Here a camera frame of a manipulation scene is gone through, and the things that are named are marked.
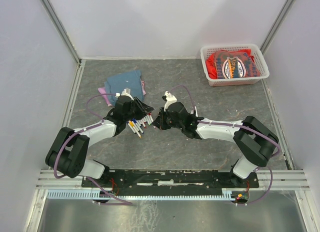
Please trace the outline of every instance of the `folded clothing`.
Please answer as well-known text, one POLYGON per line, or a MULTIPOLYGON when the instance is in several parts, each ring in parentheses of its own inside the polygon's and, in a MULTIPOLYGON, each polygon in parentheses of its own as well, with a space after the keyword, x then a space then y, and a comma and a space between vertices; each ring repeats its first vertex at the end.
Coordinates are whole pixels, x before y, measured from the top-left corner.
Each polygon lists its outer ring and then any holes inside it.
MULTIPOLYGON (((145 94, 147 94, 146 91, 145 91, 145 82, 141 81, 141 84, 142 84, 142 93, 143 93, 143 95, 145 95, 145 94)), ((106 90, 105 90, 104 87, 103 88, 98 88, 98 91, 99 91, 100 94, 105 94, 106 93, 106 90)), ((104 98, 105 102, 108 104, 109 107, 113 106, 111 104, 111 102, 109 101, 107 95, 103 95, 102 97, 104 98)))
POLYGON ((209 77, 212 79, 260 76, 254 57, 251 56, 251 49, 233 52, 219 50, 211 54, 205 64, 209 77))
MULTIPOLYGON (((144 99, 141 71, 133 70, 126 73, 117 74, 108 77, 104 83, 104 89, 106 93, 121 93, 125 88, 130 88, 130 94, 133 97, 137 97, 140 100, 144 99)), ((113 95, 107 95, 109 102, 112 105, 116 104, 117 98, 113 95)))

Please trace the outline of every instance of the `gray floor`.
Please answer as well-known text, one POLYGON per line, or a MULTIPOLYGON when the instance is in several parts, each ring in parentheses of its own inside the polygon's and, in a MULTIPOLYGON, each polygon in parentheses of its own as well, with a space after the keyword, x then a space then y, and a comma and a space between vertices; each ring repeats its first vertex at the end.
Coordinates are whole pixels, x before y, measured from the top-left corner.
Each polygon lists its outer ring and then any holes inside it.
MULTIPOLYGON (((262 192, 251 192, 256 198, 262 192)), ((89 200, 47 199, 38 232, 304 232, 294 191, 273 191, 259 203, 133 201, 98 206, 89 200)))
MULTIPOLYGON (((147 92, 144 102, 155 108, 153 117, 164 105, 164 92, 185 84, 197 103, 199 116, 235 121, 253 115, 275 131, 261 82, 210 87, 200 60, 86 61, 69 126, 79 128, 98 122, 86 111, 86 101, 98 94, 97 88, 104 86, 108 76, 134 69, 141 70, 147 92)), ((186 91, 179 88, 174 95, 190 111, 186 91)), ((90 108, 103 116, 110 109, 102 97, 92 101, 90 108)), ((152 127, 145 129, 142 139, 126 128, 120 135, 101 141, 88 151, 88 158, 122 169, 230 169, 240 156, 237 146, 230 142, 188 139, 176 129, 160 131, 152 127)), ((284 157, 272 159, 269 166, 273 170, 286 169, 284 157)))

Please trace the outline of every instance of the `plastic basket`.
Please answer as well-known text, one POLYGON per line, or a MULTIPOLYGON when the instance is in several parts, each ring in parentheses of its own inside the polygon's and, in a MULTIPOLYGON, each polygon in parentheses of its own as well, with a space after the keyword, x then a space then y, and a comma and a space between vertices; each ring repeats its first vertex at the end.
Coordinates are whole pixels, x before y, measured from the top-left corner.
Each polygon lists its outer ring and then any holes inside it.
POLYGON ((200 51, 203 70, 205 73, 206 78, 208 79, 210 86, 228 86, 228 85, 241 85, 241 84, 253 84, 257 81, 267 78, 269 76, 268 66, 266 61, 258 48, 255 44, 237 44, 237 45, 212 45, 212 46, 205 46, 201 48, 200 51), (254 63, 258 70, 260 71, 259 77, 250 77, 250 78, 230 78, 230 79, 212 79, 209 77, 206 60, 208 57, 218 51, 218 50, 226 50, 226 51, 238 51, 241 49, 251 49, 251 55, 254 56, 254 63))

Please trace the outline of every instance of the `printed logo on shirt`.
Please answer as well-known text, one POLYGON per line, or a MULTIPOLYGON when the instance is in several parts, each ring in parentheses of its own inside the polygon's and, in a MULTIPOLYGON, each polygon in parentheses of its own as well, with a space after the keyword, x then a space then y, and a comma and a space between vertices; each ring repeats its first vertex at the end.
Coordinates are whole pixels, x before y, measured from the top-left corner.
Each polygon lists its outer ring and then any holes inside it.
POLYGON ((227 58, 222 65, 224 78, 243 78, 246 75, 244 63, 238 58, 227 58))

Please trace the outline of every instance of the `pink cloth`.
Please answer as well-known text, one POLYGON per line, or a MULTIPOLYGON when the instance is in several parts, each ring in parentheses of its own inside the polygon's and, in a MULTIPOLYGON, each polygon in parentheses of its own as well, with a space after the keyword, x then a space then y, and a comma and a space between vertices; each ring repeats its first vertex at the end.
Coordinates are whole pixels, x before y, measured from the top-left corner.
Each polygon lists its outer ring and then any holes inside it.
MULTIPOLYGON (((147 94, 145 91, 145 82, 141 80, 141 84, 142 84, 142 93, 143 95, 147 94)), ((103 88, 98 88, 98 91, 100 94, 104 94, 106 93, 105 87, 103 88)), ((102 96, 105 99, 105 102, 108 104, 109 107, 112 107, 112 104, 110 103, 108 96, 107 95, 103 95, 102 96)))

